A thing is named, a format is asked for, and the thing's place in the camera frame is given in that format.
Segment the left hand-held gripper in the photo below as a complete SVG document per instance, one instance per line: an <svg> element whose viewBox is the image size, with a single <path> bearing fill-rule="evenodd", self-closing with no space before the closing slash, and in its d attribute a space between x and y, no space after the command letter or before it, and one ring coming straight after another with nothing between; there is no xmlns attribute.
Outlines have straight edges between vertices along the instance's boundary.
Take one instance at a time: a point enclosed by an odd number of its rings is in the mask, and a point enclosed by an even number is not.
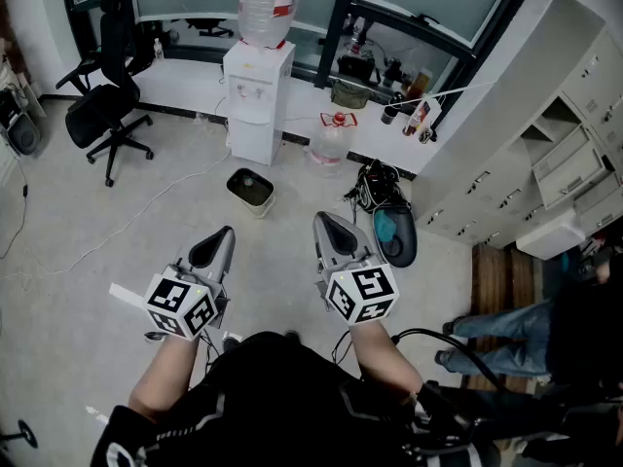
<svg viewBox="0 0 623 467"><path fill-rule="evenodd" d="M158 331L193 341L204 329L221 326L229 303L224 280L235 246L235 231L225 226L188 242L163 272L153 276L143 307Z"/></svg>

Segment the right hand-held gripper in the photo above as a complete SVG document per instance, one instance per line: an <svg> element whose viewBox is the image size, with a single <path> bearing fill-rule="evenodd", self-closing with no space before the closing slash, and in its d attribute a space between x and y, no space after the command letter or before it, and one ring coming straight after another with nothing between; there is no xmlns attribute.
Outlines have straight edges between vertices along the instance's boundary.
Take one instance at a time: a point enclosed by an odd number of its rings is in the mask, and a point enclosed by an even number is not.
<svg viewBox="0 0 623 467"><path fill-rule="evenodd" d="M350 326L387 317L399 299L390 265L373 251L362 230L346 219L319 211L312 232L326 308Z"/></svg>

